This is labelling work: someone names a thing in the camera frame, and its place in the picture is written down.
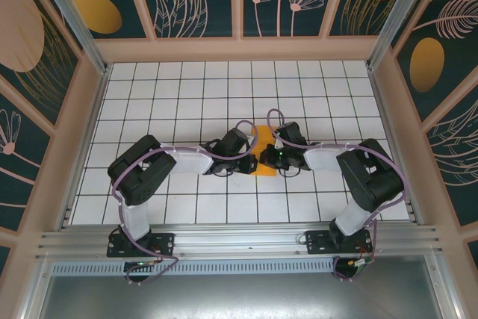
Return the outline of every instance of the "tiled table surface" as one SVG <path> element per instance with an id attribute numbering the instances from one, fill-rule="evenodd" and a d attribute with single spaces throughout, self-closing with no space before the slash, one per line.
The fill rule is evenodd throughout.
<path id="1" fill-rule="evenodd" d="M 106 169 L 145 134 L 160 142 L 197 145 L 221 138 L 242 119 L 265 125 L 271 108 L 298 122 L 310 141 L 360 143 L 373 137 L 389 152 L 362 61 L 114 64 L 70 223 L 119 223 Z M 247 126 L 241 129 L 250 133 Z M 330 221 L 348 198 L 341 174 L 327 171 L 302 172 L 291 179 L 177 174 L 148 201 L 149 220 Z M 401 203 L 381 218 L 408 220 L 409 215 Z"/>

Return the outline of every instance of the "orange block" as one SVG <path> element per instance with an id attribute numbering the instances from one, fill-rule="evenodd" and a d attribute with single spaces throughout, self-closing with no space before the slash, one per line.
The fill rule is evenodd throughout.
<path id="1" fill-rule="evenodd" d="M 276 142 L 276 139 L 272 135 L 272 132 L 270 132 L 268 126 L 259 125 L 257 126 L 257 131 L 259 132 L 259 137 L 258 137 L 257 145 L 255 145 L 255 148 L 252 151 L 252 154 L 255 155 L 257 159 L 259 159 L 261 157 L 261 152 L 266 149 L 268 144 L 274 144 Z M 263 164 L 258 164 L 257 170 L 251 173 L 251 175 L 275 177 L 277 175 L 277 171 L 274 170 L 273 168 L 264 166 Z"/>

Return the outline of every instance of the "cable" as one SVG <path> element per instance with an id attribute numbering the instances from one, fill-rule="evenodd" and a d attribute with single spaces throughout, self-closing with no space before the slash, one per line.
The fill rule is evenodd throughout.
<path id="1" fill-rule="evenodd" d="M 321 148 L 321 149 L 359 149 L 361 151 L 364 151 L 364 152 L 368 152 L 370 153 L 371 155 L 374 155 L 376 156 L 377 158 L 380 158 L 381 160 L 383 160 L 386 164 L 388 164 L 391 168 L 394 169 L 395 173 L 400 177 L 400 180 L 402 181 L 403 183 L 403 192 L 402 192 L 402 196 L 400 196 L 399 199 L 393 201 L 393 202 L 390 202 L 390 203 L 387 203 L 387 204 L 384 204 L 384 205 L 381 205 L 380 207 L 378 207 L 370 216 L 369 218 L 364 222 L 364 227 L 366 226 L 370 226 L 370 224 L 372 223 L 373 221 L 373 249 L 372 249 L 372 253 L 371 253 L 371 256 L 374 257 L 375 255 L 375 245 L 376 245 L 376 225 L 377 225 L 377 220 L 375 220 L 374 218 L 377 216 L 378 213 L 380 213 L 380 211 L 383 211 L 384 209 L 386 208 L 390 208 L 391 206 L 393 205 L 396 205 L 400 202 L 402 202 L 410 193 L 410 189 L 409 189 L 409 185 L 408 185 L 408 182 L 406 180 L 406 177 L 405 175 L 403 174 L 403 172 L 400 170 L 400 168 L 398 168 L 398 166 L 388 157 L 382 155 L 381 153 L 378 153 L 377 151 L 374 151 L 372 149 L 369 149 L 367 147 L 364 147 L 364 146 L 360 146 L 360 145 L 350 145 L 350 144 L 345 144 L 345 145 L 340 145 L 340 144 L 333 144 L 333 143 L 321 143 L 319 145 L 309 145 L 309 146 L 303 146 L 303 145 L 298 145 L 296 143 L 292 143 L 290 141 L 287 141 L 287 140 L 284 140 L 283 138 L 281 138 L 277 133 L 276 133 L 276 130 L 274 130 L 274 128 L 271 126 L 270 124 L 270 115 L 273 113 L 273 112 L 276 112 L 278 115 L 279 115 L 279 118 L 281 119 L 282 121 L 282 124 L 285 122 L 285 116 L 284 114 L 277 108 L 271 108 L 269 110 L 269 112 L 267 112 L 267 126 L 269 127 L 269 130 L 270 132 L 272 133 L 272 135 L 279 141 L 281 141 L 282 143 L 286 144 L 286 145 L 289 145 L 289 146 L 292 146 L 292 147 L 296 147 L 298 149 L 317 149 L 317 148 Z M 332 266 L 332 274 L 334 275 L 335 278 L 339 279 L 339 280 L 344 280 L 344 279 L 348 279 L 350 282 L 352 281 L 351 278 L 347 278 L 346 276 L 340 274 L 337 270 L 336 270 L 336 267 L 337 267 L 337 263 L 338 263 L 338 260 L 340 259 L 340 256 L 337 256 L 334 258 L 334 263 L 333 263 L 333 266 Z"/>
<path id="2" fill-rule="evenodd" d="M 255 135 L 254 135 L 254 139 L 252 140 L 252 143 L 250 145 L 250 148 L 247 151 L 245 151 L 244 153 L 241 153 L 240 155 L 232 156 L 232 157 L 224 157 L 224 156 L 215 155 L 214 153 L 207 152 L 203 149 L 194 149 L 192 147 L 182 147 L 182 146 L 180 146 L 180 147 L 175 147 L 175 146 L 173 146 L 173 147 L 162 147 L 160 149 L 153 149 L 152 151 L 150 151 L 150 152 L 146 153 L 145 155 L 141 156 L 140 158 L 138 158 L 128 168 L 126 168 L 126 170 L 124 170 L 124 172 L 121 173 L 121 175 L 119 175 L 118 179 L 113 183 L 113 187 L 111 189 L 111 194 L 118 201 L 118 213 L 120 215 L 119 216 L 119 221 L 121 223 L 120 226 L 121 226 L 122 231 L 125 233 L 126 237 L 128 237 L 130 242 L 136 248 L 138 248 L 139 250 L 141 250 L 145 254 L 149 254 L 149 255 L 155 257 L 158 261 L 160 261 L 162 259 L 170 259 L 170 260 L 173 261 L 173 263 L 166 266 L 161 272 L 159 272 L 158 274 L 155 274 L 154 276 L 149 276 L 148 278 L 144 279 L 142 282 L 133 282 L 131 280 L 131 278 L 129 277 L 129 274 L 131 273 L 131 271 L 134 270 L 134 269 L 138 269 L 140 267 L 153 267 L 154 265 L 156 265 L 156 263 L 151 262 L 149 264 L 138 265 L 138 266 L 134 266 L 134 267 L 130 268 L 128 270 L 128 272 L 126 273 L 126 279 L 128 280 L 128 283 L 130 285 L 136 284 L 138 286 L 141 286 L 142 284 L 147 284 L 147 283 L 155 281 L 157 278 L 159 278 L 164 273 L 166 273 L 169 269 L 171 269 L 174 265 L 176 265 L 179 261 L 179 258 L 175 257 L 173 255 L 162 255 L 160 253 L 156 253 L 156 252 L 153 252 L 151 250 L 148 250 L 147 248 L 142 247 L 138 242 L 136 242 L 133 239 L 130 231 L 128 230 L 128 227 L 125 224 L 125 218 L 124 218 L 124 215 L 123 215 L 123 212 L 122 212 L 122 207 L 125 205 L 125 203 L 124 203 L 123 198 L 120 196 L 120 194 L 117 193 L 118 185 L 128 175 L 128 173 L 130 173 L 140 162 L 143 162 L 147 158 L 149 158 L 153 155 L 156 155 L 157 153 L 160 153 L 160 152 L 197 152 L 197 153 L 201 153 L 203 155 L 207 155 L 207 156 L 212 157 L 212 158 L 217 158 L 217 159 L 225 160 L 225 161 L 233 161 L 233 160 L 238 160 L 242 157 L 246 157 L 246 156 L 248 156 L 249 153 L 251 153 L 252 150 L 254 150 L 255 145 L 257 144 L 257 141 L 258 141 L 258 133 L 259 132 L 258 132 L 257 127 L 248 120 L 239 121 L 236 124 L 235 128 L 237 128 L 242 123 L 250 124 L 252 126 L 252 129 L 254 130 Z"/>
<path id="3" fill-rule="evenodd" d="M 226 171 L 225 175 L 218 175 L 217 173 L 213 173 L 213 175 L 215 175 L 216 177 L 219 177 L 220 179 L 224 179 L 225 177 L 231 176 L 233 173 L 234 173 L 233 171 Z"/>
<path id="4" fill-rule="evenodd" d="M 370 257 L 371 258 L 375 258 L 375 247 L 376 247 L 376 225 L 378 223 L 378 220 L 373 220 L 373 240 L 372 240 L 372 253 L 370 253 Z M 349 282 L 352 282 L 352 279 L 351 278 L 348 278 L 346 277 L 345 275 L 343 275 L 342 273 L 339 273 L 337 271 L 337 263 L 338 263 L 338 260 L 340 259 L 341 257 L 340 256 L 337 256 L 334 258 L 334 263 L 332 265 L 332 274 L 335 278 L 337 278 L 338 280 L 340 280 L 341 282 L 344 280 L 344 279 L 347 279 Z"/>
<path id="5" fill-rule="evenodd" d="M 282 168 L 279 168 L 279 175 L 281 175 L 282 177 L 285 177 L 286 179 L 293 179 L 294 177 L 297 177 L 297 176 L 300 174 L 300 172 L 302 171 L 302 170 L 299 168 L 299 171 L 297 171 L 296 174 L 294 174 L 294 175 L 292 175 L 292 176 L 286 176 L 286 175 L 285 175 L 285 170 L 284 170 L 284 174 L 282 174 L 281 170 L 282 170 Z"/>
<path id="6" fill-rule="evenodd" d="M 300 236 L 297 238 L 297 243 L 298 243 L 298 244 L 302 244 L 303 246 L 305 246 L 305 245 L 307 245 L 307 241 L 301 242 L 301 241 L 300 241 L 300 238 L 302 238 L 302 237 L 305 237 L 305 234 L 300 235 Z"/>
<path id="7" fill-rule="evenodd" d="M 112 235 L 113 233 L 115 233 L 115 232 L 117 232 L 117 231 L 119 231 L 119 230 L 120 230 L 120 228 L 119 228 L 119 227 L 116 227 L 115 229 L 113 229 L 113 230 L 111 231 L 110 235 Z"/>
<path id="8" fill-rule="evenodd" d="M 340 145 L 340 144 L 334 144 L 334 143 L 321 143 L 319 145 L 309 145 L 309 146 L 303 146 L 303 145 L 298 145 L 296 143 L 292 143 L 290 141 L 287 141 L 287 140 L 284 140 L 283 138 L 281 138 L 277 133 L 276 133 L 276 130 L 274 130 L 274 128 L 272 127 L 272 125 L 270 124 L 270 115 L 273 113 L 273 112 L 276 112 L 279 114 L 279 117 L 283 120 L 285 117 L 284 117 L 284 114 L 277 108 L 271 108 L 269 110 L 269 112 L 267 112 L 267 126 L 269 127 L 269 130 L 272 132 L 272 135 L 279 141 L 281 141 L 282 143 L 286 144 L 286 145 L 289 145 L 289 146 L 292 146 L 292 147 L 296 147 L 298 149 L 360 149 L 361 151 L 364 151 L 364 152 L 368 152 L 370 153 L 371 155 L 374 155 L 376 156 L 377 158 L 380 158 L 382 161 L 384 161 L 386 164 L 388 164 L 391 168 L 394 169 L 395 173 L 400 177 L 400 180 L 402 181 L 403 183 L 403 192 L 402 192 L 402 196 L 400 196 L 399 199 L 395 200 L 394 202 L 390 202 L 390 203 L 387 203 L 387 204 L 384 204 L 384 205 L 381 205 L 380 207 L 378 207 L 373 213 L 372 215 L 365 221 L 364 223 L 364 226 L 366 226 L 367 224 L 369 224 L 376 216 L 378 213 L 380 213 L 380 211 L 383 211 L 384 209 L 386 208 L 389 208 L 393 205 L 396 205 L 400 202 L 402 202 L 409 194 L 410 194 L 410 190 L 409 190 L 409 185 L 408 185 L 408 182 L 406 180 L 406 177 L 405 175 L 403 174 L 403 172 L 400 170 L 400 168 L 398 168 L 398 166 L 388 157 L 382 155 L 381 153 L 378 153 L 377 151 L 374 151 L 372 149 L 369 149 L 367 147 L 363 147 L 363 146 L 360 146 L 360 145 L 351 145 L 351 144 L 345 144 L 345 145 Z"/>

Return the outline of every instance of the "yellow object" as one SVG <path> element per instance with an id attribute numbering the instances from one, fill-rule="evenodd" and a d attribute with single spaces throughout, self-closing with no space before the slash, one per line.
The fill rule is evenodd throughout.
<path id="1" fill-rule="evenodd" d="M 111 0 L 73 0 L 84 23 L 100 34 L 112 34 L 121 28 L 122 19 Z"/>
<path id="2" fill-rule="evenodd" d="M 413 87 L 425 93 L 435 86 L 445 62 L 445 53 L 440 42 L 426 37 L 415 46 L 410 61 L 410 80 Z"/>
<path id="3" fill-rule="evenodd" d="M 272 132 L 270 132 L 268 126 L 257 126 L 257 131 L 259 132 L 258 141 L 257 145 L 255 145 L 255 148 L 252 151 L 252 154 L 259 159 L 261 157 L 261 152 L 266 149 L 267 145 L 270 143 L 274 144 L 276 141 L 274 140 L 274 136 L 272 136 Z M 257 170 L 251 173 L 251 175 L 275 177 L 277 175 L 277 171 L 273 168 L 264 166 L 263 164 L 258 164 Z"/>
<path id="4" fill-rule="evenodd" d="M 44 43 L 42 14 L 34 0 L 0 0 L 0 64 L 28 72 L 40 61 Z"/>

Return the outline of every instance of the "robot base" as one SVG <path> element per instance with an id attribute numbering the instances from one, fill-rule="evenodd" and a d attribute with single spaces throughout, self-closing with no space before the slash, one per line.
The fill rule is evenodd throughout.
<path id="1" fill-rule="evenodd" d="M 370 233 L 366 229 L 347 237 L 339 247 L 332 240 L 330 231 L 307 231 L 305 245 L 308 254 L 359 254 L 361 248 L 369 253 L 373 249 Z"/>
<path id="2" fill-rule="evenodd" d="M 162 255 L 173 255 L 173 233 L 149 233 L 137 240 L 142 247 Z M 149 254 L 136 248 L 119 228 L 119 233 L 110 234 L 108 237 L 108 258 L 150 257 Z"/>

